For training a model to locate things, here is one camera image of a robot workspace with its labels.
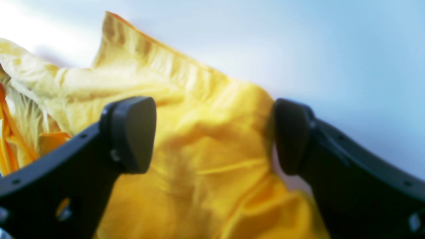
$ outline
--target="white surface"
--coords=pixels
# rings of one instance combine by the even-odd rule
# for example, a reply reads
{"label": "white surface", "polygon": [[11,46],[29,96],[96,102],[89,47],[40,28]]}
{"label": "white surface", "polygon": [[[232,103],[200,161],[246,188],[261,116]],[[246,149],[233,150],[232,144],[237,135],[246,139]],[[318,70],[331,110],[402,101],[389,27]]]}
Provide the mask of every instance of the white surface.
{"label": "white surface", "polygon": [[425,179],[425,1],[0,0],[0,37],[87,67],[105,10]]}

